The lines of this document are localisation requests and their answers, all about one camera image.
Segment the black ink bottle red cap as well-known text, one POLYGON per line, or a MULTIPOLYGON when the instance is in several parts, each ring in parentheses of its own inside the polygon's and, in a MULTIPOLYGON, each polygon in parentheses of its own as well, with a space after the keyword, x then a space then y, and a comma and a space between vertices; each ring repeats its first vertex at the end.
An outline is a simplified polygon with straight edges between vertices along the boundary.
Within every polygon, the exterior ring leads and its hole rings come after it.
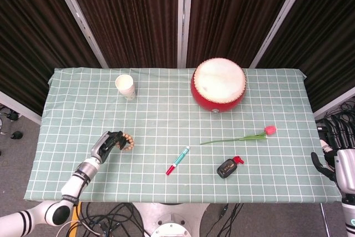
POLYGON ((230 159, 226 159, 218 168, 217 174, 225 179, 230 176, 238 167, 239 164, 244 164, 244 160, 240 156, 235 156, 230 159))

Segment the artificial pink tulip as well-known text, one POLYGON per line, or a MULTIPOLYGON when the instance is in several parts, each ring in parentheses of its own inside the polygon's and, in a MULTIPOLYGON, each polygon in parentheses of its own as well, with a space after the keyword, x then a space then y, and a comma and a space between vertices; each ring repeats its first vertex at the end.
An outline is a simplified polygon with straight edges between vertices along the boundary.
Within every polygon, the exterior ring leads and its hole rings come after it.
POLYGON ((246 141, 246 140, 265 140, 269 135, 273 135, 277 132, 277 128, 274 125, 269 125, 264 128, 263 132, 256 135, 248 135, 245 137, 239 137, 234 139, 221 139, 212 140, 208 142, 203 142, 201 145, 212 144, 212 143, 223 143, 223 142, 236 142, 236 141, 246 141))

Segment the red drum with white skin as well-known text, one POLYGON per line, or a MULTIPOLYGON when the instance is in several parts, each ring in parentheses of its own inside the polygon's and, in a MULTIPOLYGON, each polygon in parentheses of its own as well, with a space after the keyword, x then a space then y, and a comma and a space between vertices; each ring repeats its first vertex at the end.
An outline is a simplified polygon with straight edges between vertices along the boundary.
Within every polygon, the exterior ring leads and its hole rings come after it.
POLYGON ((232 110, 246 93, 244 70, 225 58, 211 58, 195 69, 191 78, 191 93, 199 106, 212 113, 232 110))

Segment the green checked tablecloth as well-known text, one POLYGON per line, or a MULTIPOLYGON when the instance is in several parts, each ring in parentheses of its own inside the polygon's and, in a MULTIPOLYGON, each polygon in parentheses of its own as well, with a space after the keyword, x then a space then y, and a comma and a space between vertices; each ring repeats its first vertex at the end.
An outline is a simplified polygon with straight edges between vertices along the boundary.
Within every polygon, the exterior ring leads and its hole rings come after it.
POLYGON ((246 95, 233 110, 202 109, 190 91, 192 69, 56 69, 42 114, 37 151, 24 195, 59 200, 76 167, 106 131, 130 134, 131 151, 113 149, 82 201, 158 203, 326 203, 341 195, 313 166, 323 155, 304 76, 297 69, 246 69, 246 95), (136 97, 115 86, 132 76, 136 97), (201 145, 263 132, 265 140, 201 145), (185 158, 167 176, 179 154, 185 158), (226 160, 244 164, 227 178, 226 160))

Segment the white metal table frame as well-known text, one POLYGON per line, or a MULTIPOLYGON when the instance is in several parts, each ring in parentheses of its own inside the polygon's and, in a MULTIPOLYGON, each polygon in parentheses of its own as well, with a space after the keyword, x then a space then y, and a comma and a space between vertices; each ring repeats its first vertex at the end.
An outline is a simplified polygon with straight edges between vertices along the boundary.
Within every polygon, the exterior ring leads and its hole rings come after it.
POLYGON ((328 226, 327 217, 326 217, 326 213, 325 213, 323 204, 320 203, 319 206, 321 209, 322 219, 323 219, 323 223, 324 223, 324 227, 325 227, 325 231, 326 231, 326 237, 331 237, 331 233, 329 231, 329 226, 328 226))

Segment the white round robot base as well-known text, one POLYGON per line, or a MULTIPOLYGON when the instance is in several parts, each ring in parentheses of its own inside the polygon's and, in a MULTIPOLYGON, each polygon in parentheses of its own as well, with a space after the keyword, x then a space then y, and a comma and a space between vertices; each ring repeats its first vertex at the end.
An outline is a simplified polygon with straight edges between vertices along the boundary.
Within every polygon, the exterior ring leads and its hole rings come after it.
POLYGON ((134 203, 150 237, 200 237, 208 204, 134 203))

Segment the green marker with red cap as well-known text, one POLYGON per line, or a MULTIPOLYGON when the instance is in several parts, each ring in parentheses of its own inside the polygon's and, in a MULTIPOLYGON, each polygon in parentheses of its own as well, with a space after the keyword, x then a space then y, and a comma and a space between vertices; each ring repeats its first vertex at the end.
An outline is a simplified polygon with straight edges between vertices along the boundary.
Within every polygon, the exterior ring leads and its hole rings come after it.
POLYGON ((179 154, 179 156, 175 159, 175 161, 170 165, 168 170, 166 171, 166 175, 169 176, 173 170, 180 164, 180 162, 185 158, 186 154, 190 151, 190 146, 186 146, 186 148, 179 154))

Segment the stack of white paper cups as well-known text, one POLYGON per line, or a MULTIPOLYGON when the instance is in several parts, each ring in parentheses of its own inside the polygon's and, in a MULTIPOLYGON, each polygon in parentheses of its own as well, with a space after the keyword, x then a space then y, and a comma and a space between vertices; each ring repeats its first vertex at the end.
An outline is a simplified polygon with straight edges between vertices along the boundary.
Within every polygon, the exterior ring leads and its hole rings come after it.
POLYGON ((119 93, 127 100, 133 100, 136 97, 135 84, 132 76, 128 74, 118 76, 115 80, 115 86, 119 93))

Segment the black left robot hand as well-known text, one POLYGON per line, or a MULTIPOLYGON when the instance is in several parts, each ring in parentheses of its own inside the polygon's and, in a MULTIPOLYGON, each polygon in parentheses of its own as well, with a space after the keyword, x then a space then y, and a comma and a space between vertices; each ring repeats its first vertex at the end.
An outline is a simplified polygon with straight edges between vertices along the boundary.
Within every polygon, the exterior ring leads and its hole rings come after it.
POLYGON ((91 157, 96 158, 100 164, 103 164, 113 148, 118 147, 123 150, 126 144, 127 140, 122 131, 106 131, 92 147, 91 157))

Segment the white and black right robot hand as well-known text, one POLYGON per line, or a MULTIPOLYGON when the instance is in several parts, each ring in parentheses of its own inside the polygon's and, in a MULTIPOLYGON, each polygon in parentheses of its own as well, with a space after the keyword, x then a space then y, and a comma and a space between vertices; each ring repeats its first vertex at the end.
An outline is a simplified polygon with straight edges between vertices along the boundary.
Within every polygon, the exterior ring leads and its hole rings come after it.
POLYGON ((347 122, 332 115, 319 121, 327 133, 327 141, 321 140, 323 166, 315 152, 311 153, 315 168, 329 180, 335 182, 344 195, 355 198, 355 122, 347 122))

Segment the dark folding screen panel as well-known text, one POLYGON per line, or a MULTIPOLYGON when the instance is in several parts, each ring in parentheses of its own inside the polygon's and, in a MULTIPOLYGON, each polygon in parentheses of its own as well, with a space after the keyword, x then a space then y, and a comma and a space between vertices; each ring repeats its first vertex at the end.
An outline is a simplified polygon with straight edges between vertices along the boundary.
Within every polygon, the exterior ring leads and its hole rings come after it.
POLYGON ((0 0, 0 91, 42 115, 56 68, 100 68, 65 0, 0 0))
POLYGON ((77 0, 110 68, 176 68, 178 0, 77 0))
POLYGON ((186 66, 219 57, 249 67, 284 2, 191 0, 186 66))
POLYGON ((355 0, 285 0, 252 68, 299 69, 313 112, 355 88, 355 0))

